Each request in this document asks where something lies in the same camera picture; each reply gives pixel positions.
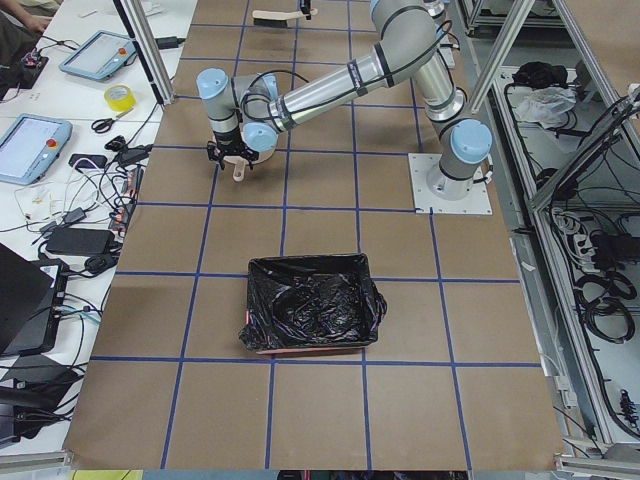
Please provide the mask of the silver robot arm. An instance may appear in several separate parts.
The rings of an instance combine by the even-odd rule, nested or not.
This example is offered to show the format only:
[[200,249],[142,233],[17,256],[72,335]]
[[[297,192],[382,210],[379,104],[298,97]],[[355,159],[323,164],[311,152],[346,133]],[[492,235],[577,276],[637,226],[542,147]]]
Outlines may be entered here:
[[421,93],[443,149],[434,178],[471,182],[493,137],[467,113],[465,92],[455,85],[439,53],[449,22],[437,23],[422,1],[373,1],[370,16],[379,39],[368,54],[287,93],[278,92],[272,71],[235,77],[219,68],[201,71],[196,86],[213,134],[207,144],[209,160],[223,166],[237,158],[254,165],[261,153],[276,147],[280,134],[377,89],[410,80]]

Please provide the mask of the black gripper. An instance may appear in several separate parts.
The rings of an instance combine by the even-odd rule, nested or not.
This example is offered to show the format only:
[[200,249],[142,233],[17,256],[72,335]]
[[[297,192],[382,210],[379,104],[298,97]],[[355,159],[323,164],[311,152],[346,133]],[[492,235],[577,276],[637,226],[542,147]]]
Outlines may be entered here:
[[[303,18],[311,20],[318,11],[312,7],[311,0],[299,0],[299,11]],[[230,142],[220,140],[210,140],[206,146],[208,159],[215,162],[220,170],[224,169],[224,160],[231,156],[244,158],[245,168],[253,170],[253,161],[258,159],[258,152],[251,149],[242,139],[235,139]]]

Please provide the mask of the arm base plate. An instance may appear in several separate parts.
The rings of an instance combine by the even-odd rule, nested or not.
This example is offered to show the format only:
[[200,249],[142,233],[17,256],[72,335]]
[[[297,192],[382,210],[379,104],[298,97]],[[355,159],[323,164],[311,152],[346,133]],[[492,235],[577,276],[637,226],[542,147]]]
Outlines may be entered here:
[[467,180],[452,180],[440,169],[440,154],[410,153],[409,172],[418,214],[490,216],[493,210],[484,172],[478,166]]

